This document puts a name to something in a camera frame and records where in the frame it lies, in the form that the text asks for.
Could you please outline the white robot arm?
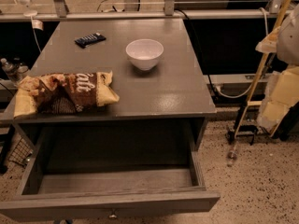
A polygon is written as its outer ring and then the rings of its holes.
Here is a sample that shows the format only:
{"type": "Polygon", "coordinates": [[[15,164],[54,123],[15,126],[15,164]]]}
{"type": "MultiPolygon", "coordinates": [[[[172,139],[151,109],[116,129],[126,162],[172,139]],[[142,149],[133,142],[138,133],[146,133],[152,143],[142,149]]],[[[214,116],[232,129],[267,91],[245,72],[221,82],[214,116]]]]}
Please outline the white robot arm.
{"type": "Polygon", "coordinates": [[[256,46],[260,52],[276,53],[288,67],[268,78],[257,122],[272,132],[299,102],[299,5],[283,23],[256,46]]]}

